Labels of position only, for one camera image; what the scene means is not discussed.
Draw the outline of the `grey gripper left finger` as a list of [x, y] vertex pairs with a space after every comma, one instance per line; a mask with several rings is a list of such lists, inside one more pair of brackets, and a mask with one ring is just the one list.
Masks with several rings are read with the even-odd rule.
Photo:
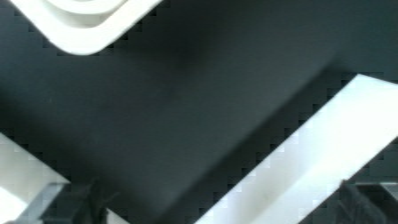
[[50, 183], [43, 188], [24, 212], [17, 218], [17, 224], [45, 224], [45, 213], [56, 202], [66, 183]]

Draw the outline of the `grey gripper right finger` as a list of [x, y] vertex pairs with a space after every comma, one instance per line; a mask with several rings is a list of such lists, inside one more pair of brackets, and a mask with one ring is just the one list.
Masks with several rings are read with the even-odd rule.
[[338, 224], [398, 224], [398, 183], [342, 183]]

